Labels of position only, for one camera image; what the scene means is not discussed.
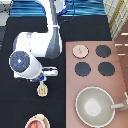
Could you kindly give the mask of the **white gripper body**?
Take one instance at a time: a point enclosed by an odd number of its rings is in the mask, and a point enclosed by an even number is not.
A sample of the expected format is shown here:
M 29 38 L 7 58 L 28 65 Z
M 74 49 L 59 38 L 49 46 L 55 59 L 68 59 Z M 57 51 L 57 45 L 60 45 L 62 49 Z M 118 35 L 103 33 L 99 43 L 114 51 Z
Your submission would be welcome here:
M 56 67 L 44 67 L 42 73 L 34 79 L 35 82 L 46 81 L 48 77 L 57 76 L 58 69 Z

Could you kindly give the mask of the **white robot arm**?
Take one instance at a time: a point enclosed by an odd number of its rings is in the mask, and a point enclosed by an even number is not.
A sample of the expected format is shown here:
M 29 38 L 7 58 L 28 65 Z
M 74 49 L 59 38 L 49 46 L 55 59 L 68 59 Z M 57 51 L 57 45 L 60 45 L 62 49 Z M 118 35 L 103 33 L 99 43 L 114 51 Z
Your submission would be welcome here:
M 14 40 L 9 66 L 15 78 L 41 81 L 47 76 L 58 75 L 56 67 L 44 67 L 37 58 L 54 59 L 62 52 L 57 14 L 66 8 L 66 2 L 64 0 L 35 1 L 45 9 L 48 31 L 45 33 L 21 32 Z

